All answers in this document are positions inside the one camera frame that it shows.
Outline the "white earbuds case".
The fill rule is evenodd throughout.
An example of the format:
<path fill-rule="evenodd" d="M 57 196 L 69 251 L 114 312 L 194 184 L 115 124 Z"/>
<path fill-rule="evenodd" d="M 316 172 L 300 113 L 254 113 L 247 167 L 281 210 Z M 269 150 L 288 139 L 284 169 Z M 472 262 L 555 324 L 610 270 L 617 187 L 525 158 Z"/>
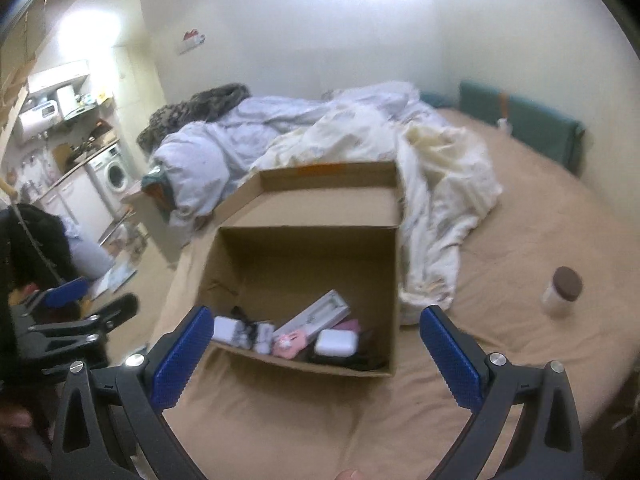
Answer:
<path fill-rule="evenodd" d="M 314 353 L 328 358 L 349 358 L 358 350 L 359 335 L 352 330 L 322 330 L 314 343 Z"/>

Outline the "white washing machine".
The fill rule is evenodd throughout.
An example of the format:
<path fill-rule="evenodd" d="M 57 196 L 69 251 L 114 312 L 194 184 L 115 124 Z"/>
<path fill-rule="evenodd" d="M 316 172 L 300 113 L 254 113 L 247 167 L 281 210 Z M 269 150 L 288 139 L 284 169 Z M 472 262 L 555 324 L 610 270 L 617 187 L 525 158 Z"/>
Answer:
<path fill-rule="evenodd" d="M 114 217 L 122 217 L 126 209 L 122 196 L 134 178 L 119 144 L 114 143 L 92 156 L 87 162 L 87 169 L 107 209 Z"/>

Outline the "brown cardboard box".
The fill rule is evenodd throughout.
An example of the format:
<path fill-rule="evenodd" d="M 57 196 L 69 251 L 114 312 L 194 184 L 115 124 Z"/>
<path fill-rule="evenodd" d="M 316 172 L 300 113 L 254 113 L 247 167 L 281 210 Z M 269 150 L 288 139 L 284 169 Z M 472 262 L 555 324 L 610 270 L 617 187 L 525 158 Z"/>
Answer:
<path fill-rule="evenodd" d="M 239 307 L 274 330 L 330 290 L 350 307 L 360 333 L 374 330 L 388 357 L 382 370 L 356 372 L 254 350 L 218 348 L 304 372 L 354 377 L 394 374 L 399 332 L 397 282 L 401 220 L 393 162 L 351 162 L 266 170 L 215 211 L 196 304 L 218 314 Z"/>

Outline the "black bag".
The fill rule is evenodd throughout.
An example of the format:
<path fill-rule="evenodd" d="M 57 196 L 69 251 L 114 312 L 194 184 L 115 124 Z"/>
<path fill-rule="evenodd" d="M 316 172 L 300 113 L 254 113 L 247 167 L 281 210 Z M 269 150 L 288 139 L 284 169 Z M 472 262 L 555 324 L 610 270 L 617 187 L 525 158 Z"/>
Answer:
<path fill-rule="evenodd" d="M 17 204 L 9 209 L 6 232 L 16 288 L 35 284 L 49 289 L 78 278 L 65 226 L 58 216 L 29 204 Z"/>

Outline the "white jar brown lid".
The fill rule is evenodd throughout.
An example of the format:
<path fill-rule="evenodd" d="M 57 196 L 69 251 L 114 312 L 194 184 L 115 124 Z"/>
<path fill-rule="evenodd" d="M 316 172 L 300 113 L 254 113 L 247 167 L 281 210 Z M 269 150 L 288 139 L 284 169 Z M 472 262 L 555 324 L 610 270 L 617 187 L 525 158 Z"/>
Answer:
<path fill-rule="evenodd" d="M 582 277 L 569 266 L 559 266 L 540 298 L 542 310 L 550 318 L 566 318 L 573 313 L 583 290 Z"/>

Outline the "small white tube bottle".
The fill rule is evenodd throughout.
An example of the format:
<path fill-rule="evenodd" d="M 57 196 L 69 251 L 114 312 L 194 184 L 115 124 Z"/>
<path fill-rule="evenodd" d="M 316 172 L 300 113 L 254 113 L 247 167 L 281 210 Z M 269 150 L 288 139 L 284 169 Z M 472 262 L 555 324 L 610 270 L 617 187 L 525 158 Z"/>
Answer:
<path fill-rule="evenodd" d="M 271 353 L 273 345 L 274 326 L 271 323 L 260 322 L 256 325 L 253 350 L 262 356 Z"/>

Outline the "white rumpled duvet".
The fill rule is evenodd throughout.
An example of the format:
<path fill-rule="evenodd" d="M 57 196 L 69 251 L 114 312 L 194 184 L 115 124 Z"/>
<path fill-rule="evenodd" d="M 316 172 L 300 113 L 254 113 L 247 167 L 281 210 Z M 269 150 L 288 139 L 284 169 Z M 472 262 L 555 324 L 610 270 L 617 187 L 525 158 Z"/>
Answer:
<path fill-rule="evenodd" d="M 332 90 L 318 100 L 250 96 L 216 122 L 190 122 L 149 156 L 142 188 L 181 243 L 262 170 L 393 162 L 402 192 L 400 320 L 454 303 L 462 243 L 502 188 L 486 143 L 450 125 L 407 81 Z"/>

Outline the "white remote control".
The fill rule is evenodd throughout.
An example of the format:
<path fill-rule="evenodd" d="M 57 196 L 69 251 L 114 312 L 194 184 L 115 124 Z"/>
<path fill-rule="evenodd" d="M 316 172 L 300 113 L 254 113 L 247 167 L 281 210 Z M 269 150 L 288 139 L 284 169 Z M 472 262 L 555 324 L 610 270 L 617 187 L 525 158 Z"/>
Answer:
<path fill-rule="evenodd" d="M 341 323 L 350 315 L 350 307 L 336 290 L 330 290 L 294 318 L 277 328 L 273 337 L 278 338 L 296 330 L 302 330 L 308 341 L 314 340 L 322 330 Z"/>

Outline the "teal headboard cushion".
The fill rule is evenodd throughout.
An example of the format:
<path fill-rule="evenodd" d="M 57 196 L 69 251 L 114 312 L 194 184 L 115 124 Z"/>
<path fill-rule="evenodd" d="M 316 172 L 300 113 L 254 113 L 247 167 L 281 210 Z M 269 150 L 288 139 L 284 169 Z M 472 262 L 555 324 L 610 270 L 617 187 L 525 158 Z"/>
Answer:
<path fill-rule="evenodd" d="M 514 139 L 557 162 L 574 176 L 579 174 L 587 128 L 578 119 L 472 80 L 460 82 L 457 105 L 443 94 L 425 90 L 420 91 L 420 98 L 434 108 L 455 107 L 488 125 L 506 127 Z"/>

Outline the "tan bed sheet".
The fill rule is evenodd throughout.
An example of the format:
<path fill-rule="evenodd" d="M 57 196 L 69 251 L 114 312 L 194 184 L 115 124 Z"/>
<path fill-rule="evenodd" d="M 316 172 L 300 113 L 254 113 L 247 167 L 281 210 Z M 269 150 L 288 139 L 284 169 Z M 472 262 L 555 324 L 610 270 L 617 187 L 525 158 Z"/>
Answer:
<path fill-rule="evenodd" d="M 639 353 L 639 235 L 563 167 L 456 110 L 486 142 L 503 192 L 464 241 L 450 318 L 515 364 L 561 362 L 579 421 L 613 402 Z M 559 266 L 584 290 L 566 318 L 540 298 Z M 210 348 L 171 429 L 211 479 L 424 479 L 468 420 L 413 328 L 389 378 L 305 373 Z"/>

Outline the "camouflage blanket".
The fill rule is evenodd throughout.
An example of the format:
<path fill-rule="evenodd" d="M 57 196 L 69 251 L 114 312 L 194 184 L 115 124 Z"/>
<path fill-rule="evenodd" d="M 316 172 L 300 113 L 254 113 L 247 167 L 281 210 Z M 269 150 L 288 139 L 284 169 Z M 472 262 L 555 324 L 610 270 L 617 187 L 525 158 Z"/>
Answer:
<path fill-rule="evenodd" d="M 166 104 L 150 116 L 148 125 L 137 136 L 137 144 L 149 157 L 168 134 L 190 122 L 216 122 L 249 97 L 250 89 L 245 84 L 224 84 L 198 92 L 188 100 Z"/>

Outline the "black corded tool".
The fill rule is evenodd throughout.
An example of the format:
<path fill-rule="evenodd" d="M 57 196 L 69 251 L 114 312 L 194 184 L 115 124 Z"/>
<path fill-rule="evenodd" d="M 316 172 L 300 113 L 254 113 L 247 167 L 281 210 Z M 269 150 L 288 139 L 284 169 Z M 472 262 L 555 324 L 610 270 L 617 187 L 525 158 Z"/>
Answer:
<path fill-rule="evenodd" d="M 317 356 L 314 353 L 314 341 L 299 353 L 299 361 L 318 364 L 331 365 L 349 368 L 356 372 L 372 372 L 372 370 L 382 370 L 388 365 L 388 357 L 378 348 L 378 338 L 374 330 L 366 330 L 359 333 L 358 350 L 349 358 L 328 358 L 327 356 Z"/>

